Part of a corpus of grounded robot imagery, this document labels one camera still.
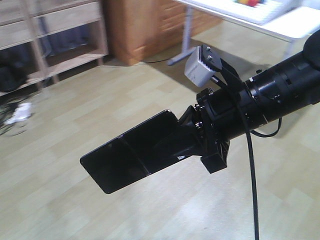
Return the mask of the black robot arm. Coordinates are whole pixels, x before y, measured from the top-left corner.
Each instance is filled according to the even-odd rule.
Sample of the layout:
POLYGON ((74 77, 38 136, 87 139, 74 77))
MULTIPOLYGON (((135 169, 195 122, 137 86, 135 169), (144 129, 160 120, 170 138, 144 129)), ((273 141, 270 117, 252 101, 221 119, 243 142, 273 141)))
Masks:
POLYGON ((146 166, 151 173, 185 158, 199 156, 210 173, 227 167, 230 141, 256 134, 257 128, 320 100, 320 34, 313 33, 301 52, 247 81, 208 45, 196 48, 185 75, 196 85, 218 85, 196 96, 181 117, 164 110, 146 166))

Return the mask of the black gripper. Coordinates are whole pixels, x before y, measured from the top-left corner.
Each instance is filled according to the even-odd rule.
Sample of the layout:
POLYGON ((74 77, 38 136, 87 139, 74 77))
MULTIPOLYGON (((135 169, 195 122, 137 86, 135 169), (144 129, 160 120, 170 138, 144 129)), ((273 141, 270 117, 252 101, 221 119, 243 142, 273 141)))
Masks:
POLYGON ((191 156, 201 156, 211 174, 225 169, 230 140, 267 123, 244 83, 239 88, 206 88, 196 95, 196 101, 196 109, 188 106, 180 118, 164 110, 149 124, 154 133, 144 164, 150 174, 191 156), (207 137, 205 154, 202 133, 196 127, 199 117, 207 137))

